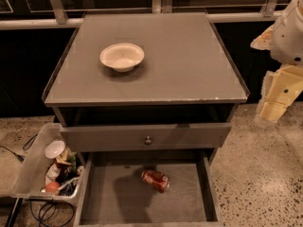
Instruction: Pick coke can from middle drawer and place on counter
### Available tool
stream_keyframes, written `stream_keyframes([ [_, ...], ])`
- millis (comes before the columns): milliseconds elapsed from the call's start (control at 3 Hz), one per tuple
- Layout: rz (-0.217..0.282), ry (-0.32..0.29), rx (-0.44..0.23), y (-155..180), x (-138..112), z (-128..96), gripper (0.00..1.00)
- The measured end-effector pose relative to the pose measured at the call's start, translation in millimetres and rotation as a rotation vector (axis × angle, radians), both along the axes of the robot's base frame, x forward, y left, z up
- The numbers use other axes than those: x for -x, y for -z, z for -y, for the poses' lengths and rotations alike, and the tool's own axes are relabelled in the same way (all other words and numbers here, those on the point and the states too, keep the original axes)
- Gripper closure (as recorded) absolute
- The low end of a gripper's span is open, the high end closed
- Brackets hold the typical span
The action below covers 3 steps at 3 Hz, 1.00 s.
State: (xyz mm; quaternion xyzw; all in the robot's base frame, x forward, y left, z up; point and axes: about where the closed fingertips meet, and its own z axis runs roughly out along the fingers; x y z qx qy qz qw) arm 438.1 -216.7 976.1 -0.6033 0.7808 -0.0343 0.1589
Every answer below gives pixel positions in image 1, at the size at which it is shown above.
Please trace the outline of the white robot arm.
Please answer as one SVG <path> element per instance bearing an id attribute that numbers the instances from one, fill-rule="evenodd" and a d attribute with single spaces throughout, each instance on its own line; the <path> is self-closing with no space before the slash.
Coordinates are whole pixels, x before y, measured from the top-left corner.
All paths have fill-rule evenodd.
<path id="1" fill-rule="evenodd" d="M 275 72 L 266 72 L 256 109 L 255 122 L 271 127 L 303 92 L 303 0 L 292 0 L 250 46 L 269 50 L 281 63 Z"/>

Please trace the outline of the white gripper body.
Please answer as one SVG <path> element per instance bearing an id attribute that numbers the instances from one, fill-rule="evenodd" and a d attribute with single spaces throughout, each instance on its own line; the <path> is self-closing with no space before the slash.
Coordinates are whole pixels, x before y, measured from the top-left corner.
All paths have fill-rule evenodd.
<path id="1" fill-rule="evenodd" d="M 303 65 L 303 14 L 299 3 L 289 5 L 276 19 L 271 57 L 281 63 Z"/>

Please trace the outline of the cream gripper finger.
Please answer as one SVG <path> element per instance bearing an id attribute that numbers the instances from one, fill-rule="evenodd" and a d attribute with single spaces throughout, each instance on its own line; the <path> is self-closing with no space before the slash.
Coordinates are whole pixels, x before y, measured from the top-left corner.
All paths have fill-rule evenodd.
<path id="1" fill-rule="evenodd" d="M 271 49 L 271 36 L 273 27 L 267 27 L 260 35 L 254 39 L 250 46 L 256 50 L 270 50 Z"/>
<path id="2" fill-rule="evenodd" d="M 275 125 L 302 92 L 302 66 L 282 64 L 275 72 L 267 71 L 256 109 L 256 124 L 263 128 Z"/>

